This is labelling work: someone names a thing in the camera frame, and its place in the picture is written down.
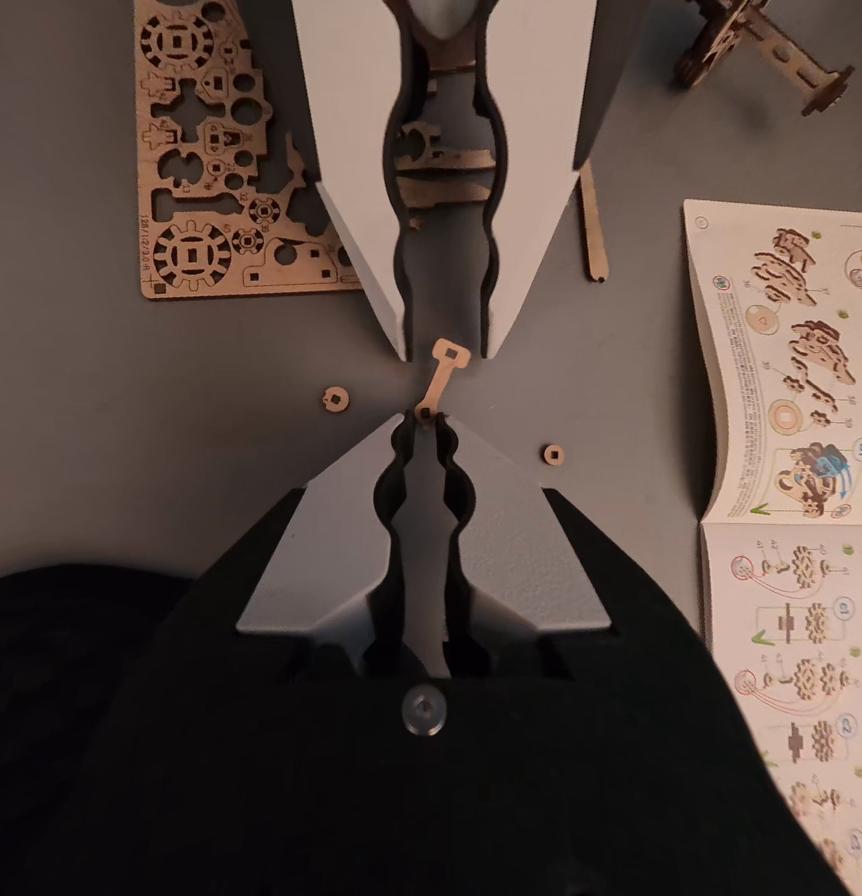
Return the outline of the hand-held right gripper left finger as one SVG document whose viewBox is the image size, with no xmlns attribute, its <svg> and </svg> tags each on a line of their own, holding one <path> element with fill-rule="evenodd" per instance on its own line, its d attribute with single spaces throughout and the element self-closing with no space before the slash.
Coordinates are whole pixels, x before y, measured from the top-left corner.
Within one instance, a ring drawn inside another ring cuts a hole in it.
<svg viewBox="0 0 862 896">
<path fill-rule="evenodd" d="M 306 485 L 239 633 L 336 645 L 373 676 L 399 670 L 405 581 L 393 520 L 413 452 L 414 419 L 397 413 Z"/>
</svg>

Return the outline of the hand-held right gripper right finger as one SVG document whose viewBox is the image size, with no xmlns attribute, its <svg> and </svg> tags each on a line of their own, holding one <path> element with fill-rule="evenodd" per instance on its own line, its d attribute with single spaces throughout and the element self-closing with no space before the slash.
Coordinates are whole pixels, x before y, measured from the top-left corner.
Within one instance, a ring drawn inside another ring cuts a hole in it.
<svg viewBox="0 0 862 896">
<path fill-rule="evenodd" d="M 452 676 L 489 676 L 505 650 L 611 620 L 544 489 L 453 417 L 435 419 L 443 500 L 455 521 L 444 584 Z"/>
</svg>

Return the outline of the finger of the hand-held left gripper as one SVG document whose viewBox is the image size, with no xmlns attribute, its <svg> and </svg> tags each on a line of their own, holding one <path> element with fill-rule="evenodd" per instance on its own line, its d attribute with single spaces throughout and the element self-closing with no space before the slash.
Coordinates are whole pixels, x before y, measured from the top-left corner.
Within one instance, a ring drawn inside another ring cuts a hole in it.
<svg viewBox="0 0 862 896">
<path fill-rule="evenodd" d="M 526 300 L 648 9 L 645 1 L 479 7 L 475 101 L 490 120 L 496 159 L 483 212 L 486 359 L 503 346 Z"/>
<path fill-rule="evenodd" d="M 381 329 L 408 362 L 413 307 L 403 253 L 409 213 L 393 158 L 414 85 L 405 6 L 291 5 L 317 162 L 314 183 Z"/>
</svg>

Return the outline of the wooden key-shaped part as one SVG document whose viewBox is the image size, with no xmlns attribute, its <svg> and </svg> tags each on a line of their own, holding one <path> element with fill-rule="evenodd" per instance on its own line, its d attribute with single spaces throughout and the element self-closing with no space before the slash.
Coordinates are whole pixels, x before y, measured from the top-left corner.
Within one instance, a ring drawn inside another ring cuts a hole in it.
<svg viewBox="0 0 862 896">
<path fill-rule="evenodd" d="M 453 371 L 466 368 L 471 360 L 470 350 L 444 338 L 435 342 L 432 356 L 437 362 L 436 370 L 425 396 L 414 408 L 415 419 L 423 427 L 430 427 L 434 423 L 443 392 Z"/>
</svg>

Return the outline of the laser-cut wooden parts sheet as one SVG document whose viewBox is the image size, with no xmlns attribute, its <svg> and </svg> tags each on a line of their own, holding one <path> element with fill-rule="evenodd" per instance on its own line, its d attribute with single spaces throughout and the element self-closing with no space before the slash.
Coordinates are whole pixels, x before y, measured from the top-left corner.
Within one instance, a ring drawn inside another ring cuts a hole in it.
<svg viewBox="0 0 862 896">
<path fill-rule="evenodd" d="M 236 2 L 134 3 L 140 284 L 151 301 L 358 291 Z"/>
</svg>

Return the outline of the partly built wooden model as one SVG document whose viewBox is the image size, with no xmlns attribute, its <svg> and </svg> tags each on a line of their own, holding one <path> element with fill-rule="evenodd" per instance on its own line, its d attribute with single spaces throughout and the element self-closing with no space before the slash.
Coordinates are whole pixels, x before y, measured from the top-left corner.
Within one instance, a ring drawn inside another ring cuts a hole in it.
<svg viewBox="0 0 862 896">
<path fill-rule="evenodd" d="M 705 24 L 673 69 L 675 86 L 692 90 L 734 49 L 748 46 L 801 92 L 806 118 L 833 106 L 848 88 L 852 65 L 840 71 L 817 62 L 766 15 L 768 1 L 695 1 Z"/>
</svg>

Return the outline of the pointed wooden stick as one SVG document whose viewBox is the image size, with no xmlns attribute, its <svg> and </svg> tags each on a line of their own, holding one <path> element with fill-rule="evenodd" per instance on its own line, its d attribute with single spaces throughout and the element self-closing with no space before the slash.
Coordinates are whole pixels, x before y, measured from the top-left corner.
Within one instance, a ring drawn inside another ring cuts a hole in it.
<svg viewBox="0 0 862 896">
<path fill-rule="evenodd" d="M 597 206 L 591 160 L 586 160 L 580 169 L 577 193 L 587 274 L 594 283 L 604 283 L 609 276 L 609 263 Z"/>
</svg>

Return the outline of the illustrated instruction booklet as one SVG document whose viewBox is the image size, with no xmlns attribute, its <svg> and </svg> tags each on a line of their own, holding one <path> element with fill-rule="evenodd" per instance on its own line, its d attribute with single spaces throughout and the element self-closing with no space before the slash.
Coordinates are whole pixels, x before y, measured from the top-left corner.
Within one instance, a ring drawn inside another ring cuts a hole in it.
<svg viewBox="0 0 862 896">
<path fill-rule="evenodd" d="M 709 645 L 775 794 L 862 894 L 862 214 L 683 216 L 716 420 Z"/>
</svg>

